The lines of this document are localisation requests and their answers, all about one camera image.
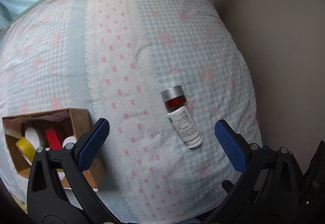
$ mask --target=cardboard box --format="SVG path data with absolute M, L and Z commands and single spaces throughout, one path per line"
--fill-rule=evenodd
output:
M 4 126 L 5 140 L 14 163 L 14 167 L 17 173 L 25 178 L 29 177 L 30 165 L 21 155 L 16 146 L 16 142 L 19 140 L 19 136 L 24 135 L 24 132 L 28 127 L 40 128 L 45 131 L 54 126 L 63 126 L 66 137 L 74 135 L 77 139 L 79 139 L 83 133 L 88 132 L 91 129 L 89 113 L 86 109 L 58 109 L 53 111 L 3 117 L 2 122 Z M 9 132 L 6 126 L 8 124 L 15 127 L 15 133 Z M 63 170 L 58 169 L 58 172 L 63 187 L 69 188 L 70 185 L 63 174 Z M 105 177 L 104 167 L 99 156 L 95 158 L 90 169 L 83 172 L 83 175 L 92 188 L 99 187 L 100 182 Z

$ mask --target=metal screw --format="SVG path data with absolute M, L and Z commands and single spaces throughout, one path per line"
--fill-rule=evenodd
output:
M 285 147 L 281 147 L 281 152 L 283 152 L 284 154 L 286 154 L 288 152 L 288 149 Z
M 74 147 L 74 144 L 72 142 L 69 142 L 65 145 L 65 148 L 68 150 L 72 149 L 73 147 Z
M 41 153 L 43 150 L 44 150 L 44 148 L 43 148 L 42 146 L 40 146 L 40 147 L 38 147 L 38 148 L 36 149 L 36 152 L 37 152 L 37 153 Z
M 251 144 L 251 149 L 252 150 L 258 150 L 258 145 L 256 143 Z

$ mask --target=yellow tape roll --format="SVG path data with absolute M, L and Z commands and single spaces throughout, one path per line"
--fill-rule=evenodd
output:
M 21 137 L 20 140 L 16 142 L 16 146 L 30 162 L 33 162 L 36 150 L 25 137 Z

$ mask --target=bottle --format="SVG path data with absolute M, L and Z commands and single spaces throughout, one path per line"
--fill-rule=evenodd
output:
M 168 111 L 168 118 L 181 139 L 189 148 L 198 147 L 202 143 L 199 127 L 185 106 L 186 97 L 182 86 L 168 88 L 161 92 L 162 100 Z

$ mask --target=blue gripper pad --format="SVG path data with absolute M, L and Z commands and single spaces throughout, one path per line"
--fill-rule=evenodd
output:
M 102 119 L 101 123 L 98 125 L 95 131 L 92 132 L 88 141 L 78 153 L 78 169 L 81 172 L 90 168 L 98 152 L 100 151 L 100 148 L 103 146 L 108 134 L 109 122 L 106 119 Z
M 221 121 L 216 122 L 214 134 L 233 168 L 237 172 L 243 173 L 247 167 L 246 154 Z

